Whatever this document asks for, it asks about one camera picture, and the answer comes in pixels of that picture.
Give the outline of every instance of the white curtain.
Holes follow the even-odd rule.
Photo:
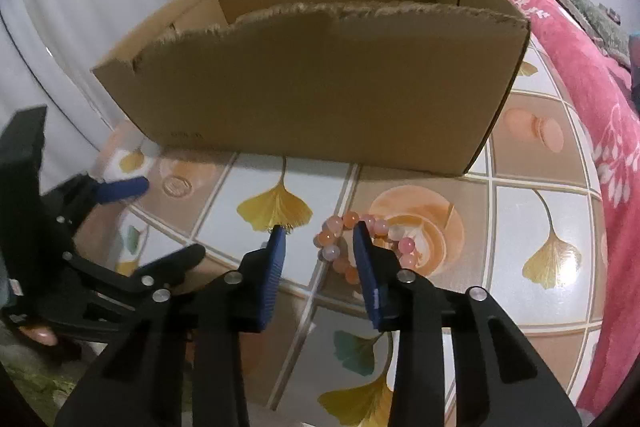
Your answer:
[[[47,103],[43,188],[88,168],[124,117],[90,70],[167,1],[0,0],[0,125]]]

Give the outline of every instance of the table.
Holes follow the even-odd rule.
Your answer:
[[[245,153],[162,151],[125,122],[92,174],[108,181],[145,175],[150,189],[137,201],[94,210],[76,236],[78,249],[128,275],[183,245],[201,243],[208,255],[188,274],[185,291],[236,267],[244,253],[266,241],[268,233],[254,227],[271,216],[269,198],[253,200],[249,210],[245,205],[243,215],[240,204],[275,190],[293,208],[289,219],[304,218],[306,207],[308,223],[287,236],[273,320],[263,334],[242,336],[247,398],[319,427],[383,427],[397,338],[372,329],[359,285],[334,271],[314,245],[327,217],[369,212],[405,227],[420,252],[417,271],[437,286],[487,288],[575,402],[602,322],[601,195],[588,139],[533,36],[524,60],[490,140],[462,178]],[[339,245],[353,262],[350,234]],[[446,419],[453,426],[447,330],[443,339]],[[0,335],[0,360],[6,345]]]

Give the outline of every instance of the orange bead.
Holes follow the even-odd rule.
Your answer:
[[[357,212],[353,212],[350,210],[344,216],[342,216],[342,223],[344,224],[345,229],[351,230],[356,226],[356,223],[360,220],[360,216]]]
[[[349,264],[349,259],[346,257],[338,257],[331,266],[334,268],[336,273],[344,273],[344,271],[351,265]]]
[[[376,223],[373,226],[373,232],[378,237],[386,237],[386,234],[389,232],[389,225],[385,219],[376,219]]]
[[[328,247],[329,245],[332,245],[334,241],[335,235],[328,230],[322,230],[322,232],[318,234],[318,243],[320,243],[321,247]]]
[[[355,266],[348,266],[344,271],[344,279],[349,284],[358,284],[360,282],[360,277],[358,276],[358,269]]]
[[[335,233],[335,235],[340,235],[342,233],[342,225],[342,218],[340,218],[340,216],[331,216],[324,222],[322,229]]]
[[[367,225],[367,230],[369,230],[369,233],[373,234],[373,227],[376,225],[376,218],[371,214],[362,214],[360,216],[360,220],[364,221],[365,225]]]

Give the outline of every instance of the ginkgo leaf print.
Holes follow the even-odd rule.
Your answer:
[[[126,156],[123,156],[119,161],[118,165],[120,166],[120,170],[125,174],[131,174],[133,171],[137,171],[142,167],[145,162],[145,155],[140,150],[140,147],[127,153]]]
[[[125,247],[129,250],[130,254],[135,255],[138,253],[138,245],[140,243],[140,235],[142,233],[133,225],[129,225],[127,228],[127,237],[125,238]]]
[[[522,267],[522,275],[531,282],[540,284],[545,290],[575,282],[582,262],[577,248],[562,241],[554,230],[551,212],[537,190],[533,190],[545,207],[549,220],[549,237],[545,244],[533,254]]]
[[[374,381],[360,387],[329,391],[318,397],[318,403],[340,425],[386,427],[391,411],[393,393],[386,386],[386,372],[393,356],[393,341],[389,335],[389,350],[385,367]]]
[[[287,232],[306,225],[313,212],[299,197],[284,186],[287,159],[282,158],[282,173],[275,187],[243,201],[238,205],[238,214],[251,224],[256,232],[267,232],[282,225]]]
[[[373,373],[376,359],[373,354],[373,346],[383,333],[366,339],[338,330],[334,333],[335,356],[342,362],[342,367],[354,373],[368,377]]]
[[[529,64],[528,62],[522,61],[520,65],[520,70],[518,71],[518,76],[531,76],[532,74],[538,73],[538,68],[533,64]]]

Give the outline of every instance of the cardboard box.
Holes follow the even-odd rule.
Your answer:
[[[507,0],[173,0],[94,73],[164,146],[458,176],[528,40]]]

